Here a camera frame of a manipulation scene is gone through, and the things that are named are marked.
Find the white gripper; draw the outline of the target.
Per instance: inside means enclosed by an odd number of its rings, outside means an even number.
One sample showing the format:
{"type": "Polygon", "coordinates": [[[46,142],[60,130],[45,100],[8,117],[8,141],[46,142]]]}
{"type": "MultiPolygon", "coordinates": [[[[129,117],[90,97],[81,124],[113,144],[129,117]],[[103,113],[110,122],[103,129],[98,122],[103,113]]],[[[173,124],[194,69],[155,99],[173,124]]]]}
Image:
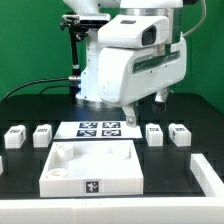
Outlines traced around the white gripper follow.
{"type": "Polygon", "coordinates": [[[169,96],[168,87],[181,81],[186,74],[186,54],[184,38],[172,44],[168,53],[162,51],[161,54],[156,47],[106,47],[99,55],[99,96],[107,104],[123,106],[126,124],[135,128],[137,112],[133,102],[156,92],[153,112],[164,112],[169,96]]]}

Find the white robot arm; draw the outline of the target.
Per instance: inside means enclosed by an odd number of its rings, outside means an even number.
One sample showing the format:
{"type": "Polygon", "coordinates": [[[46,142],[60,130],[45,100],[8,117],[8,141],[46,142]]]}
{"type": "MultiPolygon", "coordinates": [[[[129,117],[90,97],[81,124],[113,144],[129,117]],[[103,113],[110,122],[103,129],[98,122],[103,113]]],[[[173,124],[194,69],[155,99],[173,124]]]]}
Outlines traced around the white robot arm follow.
{"type": "Polygon", "coordinates": [[[181,32],[183,0],[63,0],[62,21],[87,40],[87,66],[78,98],[120,107],[130,127],[136,103],[151,94],[164,108],[168,88],[186,73],[181,32]]]}

